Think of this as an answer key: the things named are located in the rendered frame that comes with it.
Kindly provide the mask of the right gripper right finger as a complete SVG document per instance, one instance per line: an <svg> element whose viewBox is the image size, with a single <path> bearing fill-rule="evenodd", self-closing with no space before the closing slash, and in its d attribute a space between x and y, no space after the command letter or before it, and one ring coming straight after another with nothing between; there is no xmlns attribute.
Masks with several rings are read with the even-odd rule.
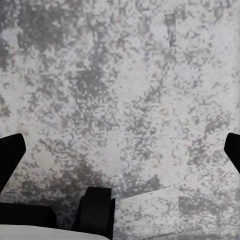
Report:
<svg viewBox="0 0 240 240"><path fill-rule="evenodd" d="M224 151L240 173L240 134L229 133L227 135Z"/></svg>

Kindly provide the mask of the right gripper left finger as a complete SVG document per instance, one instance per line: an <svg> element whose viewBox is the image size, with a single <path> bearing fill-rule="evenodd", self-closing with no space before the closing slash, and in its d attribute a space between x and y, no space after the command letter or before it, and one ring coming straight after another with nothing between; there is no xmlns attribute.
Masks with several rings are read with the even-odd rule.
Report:
<svg viewBox="0 0 240 240"><path fill-rule="evenodd" d="M0 138L0 193L26 152L21 133Z"/></svg>

